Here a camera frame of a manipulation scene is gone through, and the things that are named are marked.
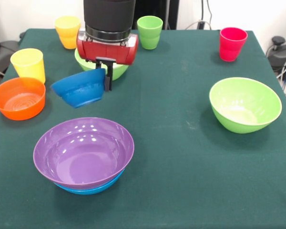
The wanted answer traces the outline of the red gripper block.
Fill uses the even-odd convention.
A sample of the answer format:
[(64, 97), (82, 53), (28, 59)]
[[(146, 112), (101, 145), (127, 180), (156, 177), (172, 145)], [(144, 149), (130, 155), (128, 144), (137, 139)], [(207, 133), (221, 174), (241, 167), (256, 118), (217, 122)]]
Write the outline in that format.
[(125, 41), (108, 43), (92, 39), (85, 29), (79, 29), (77, 34), (77, 51), (79, 56), (87, 61), (95, 62), (96, 69), (102, 67), (102, 61), (107, 66), (104, 79), (106, 92), (112, 90), (113, 62), (123, 65), (133, 64), (138, 49), (139, 38), (131, 33)]

